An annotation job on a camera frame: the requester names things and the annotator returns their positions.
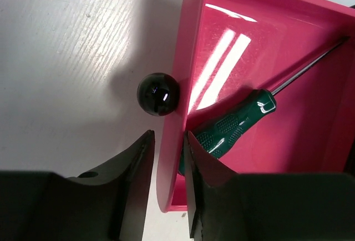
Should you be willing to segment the large green handle screwdriver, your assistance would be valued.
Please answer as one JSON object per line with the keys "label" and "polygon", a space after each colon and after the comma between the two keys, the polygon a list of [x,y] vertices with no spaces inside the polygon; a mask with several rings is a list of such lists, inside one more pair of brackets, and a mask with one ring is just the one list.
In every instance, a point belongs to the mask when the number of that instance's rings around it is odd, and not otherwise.
{"label": "large green handle screwdriver", "polygon": [[242,84],[225,99],[190,116],[191,131],[208,154],[238,173],[317,172],[352,74],[349,36],[328,40],[294,62],[276,66],[260,83]]}

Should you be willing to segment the pink drawer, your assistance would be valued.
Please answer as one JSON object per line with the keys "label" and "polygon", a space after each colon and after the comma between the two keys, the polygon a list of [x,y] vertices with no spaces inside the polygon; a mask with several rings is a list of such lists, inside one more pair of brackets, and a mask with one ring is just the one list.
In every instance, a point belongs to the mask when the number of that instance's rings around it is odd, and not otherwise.
{"label": "pink drawer", "polygon": [[179,163],[192,114],[214,106],[242,84],[266,81],[277,65],[294,62],[312,48],[344,36],[352,41],[353,72],[338,112],[342,133],[328,143],[324,159],[332,169],[284,173],[339,173],[345,168],[354,141],[354,2],[183,0],[171,74],[180,86],[180,99],[176,110],[164,118],[156,174],[160,210],[186,210]]}

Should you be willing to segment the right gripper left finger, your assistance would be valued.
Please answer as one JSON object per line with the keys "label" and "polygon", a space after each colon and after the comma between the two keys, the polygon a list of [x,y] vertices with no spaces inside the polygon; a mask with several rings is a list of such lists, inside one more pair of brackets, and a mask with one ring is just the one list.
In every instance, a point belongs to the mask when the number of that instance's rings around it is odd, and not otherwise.
{"label": "right gripper left finger", "polygon": [[2,240],[141,240],[155,150],[146,131],[77,177],[1,172]]}

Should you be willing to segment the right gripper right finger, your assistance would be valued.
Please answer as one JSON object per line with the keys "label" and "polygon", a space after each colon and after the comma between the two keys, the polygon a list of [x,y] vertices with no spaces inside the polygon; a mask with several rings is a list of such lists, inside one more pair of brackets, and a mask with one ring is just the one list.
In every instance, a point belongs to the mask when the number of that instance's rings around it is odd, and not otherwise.
{"label": "right gripper right finger", "polygon": [[189,235],[194,240],[353,240],[354,177],[240,174],[183,142]]}

